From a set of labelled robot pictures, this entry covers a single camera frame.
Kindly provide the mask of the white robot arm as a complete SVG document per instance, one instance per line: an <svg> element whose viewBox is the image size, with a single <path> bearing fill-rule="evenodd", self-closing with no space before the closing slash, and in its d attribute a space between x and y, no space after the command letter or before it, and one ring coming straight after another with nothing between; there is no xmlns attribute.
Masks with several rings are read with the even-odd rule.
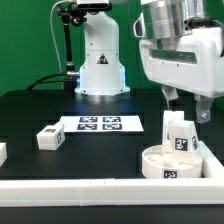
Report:
<svg viewBox="0 0 224 224"><path fill-rule="evenodd" d="M127 92L119 61L119 28L105 12L115 0L76 0L87 20L85 62L76 92L114 96ZM159 83L168 101L179 89L195 95L197 121L210 120L213 100L224 96L224 26L205 15L203 0L141 0L134 23L147 78Z"/></svg>

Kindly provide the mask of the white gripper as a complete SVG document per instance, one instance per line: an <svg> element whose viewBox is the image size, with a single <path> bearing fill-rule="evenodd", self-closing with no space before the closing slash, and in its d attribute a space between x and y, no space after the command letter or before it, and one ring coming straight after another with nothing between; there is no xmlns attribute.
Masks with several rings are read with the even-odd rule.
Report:
<svg viewBox="0 0 224 224"><path fill-rule="evenodd" d="M224 96L222 30L219 27L193 29L191 35L179 39L174 53L192 53L196 57L196 63L183 61L180 57L173 60L154 58L152 52L156 45L147 39L141 39L139 47L147 78L163 84L161 91L167 108L176 110L179 99L177 89L198 94L194 95L197 122L209 122L212 98Z"/></svg>

